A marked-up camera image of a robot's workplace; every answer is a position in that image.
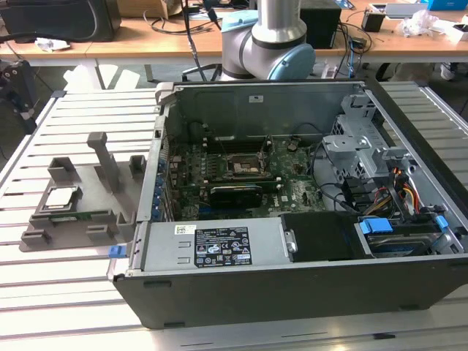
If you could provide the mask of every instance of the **sticker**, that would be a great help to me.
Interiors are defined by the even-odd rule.
[[[196,225],[176,225],[174,235],[195,234]]]
[[[251,264],[247,227],[195,230],[195,265],[198,268]]]
[[[261,103],[263,102],[263,95],[250,95],[249,102],[252,103]]]
[[[54,223],[58,222],[76,222],[78,219],[76,217],[57,217],[51,218],[50,221]]]

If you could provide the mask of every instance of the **blue tab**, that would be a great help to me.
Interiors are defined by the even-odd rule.
[[[359,226],[361,227],[361,230],[363,231],[363,234],[369,234],[371,232],[371,228],[367,225],[366,222],[361,222],[359,223]]]
[[[109,250],[109,258],[125,258],[127,246],[112,245]]]
[[[448,222],[444,216],[437,216],[436,223],[439,226],[440,230],[445,233],[448,229]]]
[[[364,234],[369,233],[392,233],[393,228],[390,221],[386,218],[367,218],[360,224]]]

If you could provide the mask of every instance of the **power supply label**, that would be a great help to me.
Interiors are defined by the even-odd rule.
[[[195,231],[195,265],[198,268],[251,264],[247,227]]]

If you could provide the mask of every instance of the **circuit board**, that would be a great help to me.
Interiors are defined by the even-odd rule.
[[[309,147],[298,146],[291,151],[288,150],[289,140],[273,140],[272,144],[267,157],[267,176],[252,182],[263,188],[261,205],[248,209],[214,209],[207,198],[212,182],[222,186],[250,184],[222,180],[231,167],[228,160],[236,160],[246,152],[208,153],[201,145],[177,145],[177,152],[170,159],[170,177],[178,218],[183,221],[265,218],[289,212],[324,211],[321,193],[307,174]],[[244,157],[245,162],[252,162],[248,167],[255,166],[253,158]]]

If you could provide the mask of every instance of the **aluminum extrusion table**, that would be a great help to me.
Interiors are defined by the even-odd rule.
[[[468,184],[462,120],[414,83],[385,88],[439,155],[458,157],[454,161],[450,156],[448,164]],[[427,311],[150,331],[107,280],[108,247],[20,252],[18,242],[48,183],[52,157],[67,155],[76,165],[97,163],[86,145],[87,133],[93,131],[107,132],[107,146],[117,161],[146,154],[154,105],[153,89],[52,98],[36,133],[23,140],[1,172],[0,350],[468,349],[468,286]],[[127,264],[127,259],[117,260],[115,269]]]

